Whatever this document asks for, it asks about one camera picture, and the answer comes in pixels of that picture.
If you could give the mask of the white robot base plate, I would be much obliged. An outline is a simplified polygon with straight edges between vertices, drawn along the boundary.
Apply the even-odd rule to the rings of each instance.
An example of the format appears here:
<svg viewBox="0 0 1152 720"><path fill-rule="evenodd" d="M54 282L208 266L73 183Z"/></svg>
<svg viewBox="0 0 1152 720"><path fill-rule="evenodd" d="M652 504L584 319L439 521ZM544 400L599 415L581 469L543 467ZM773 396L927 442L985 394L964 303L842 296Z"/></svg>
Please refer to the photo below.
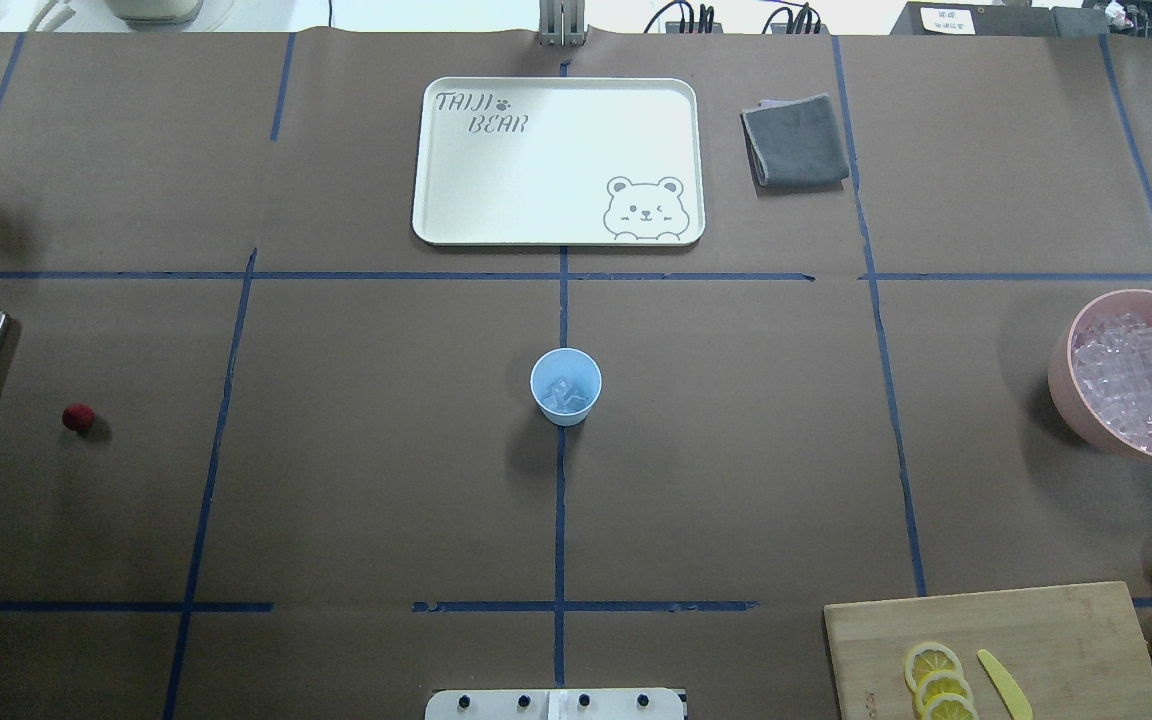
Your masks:
<svg viewBox="0 0 1152 720"><path fill-rule="evenodd" d="M664 687L447 689L425 719L687 719L685 694Z"/></svg>

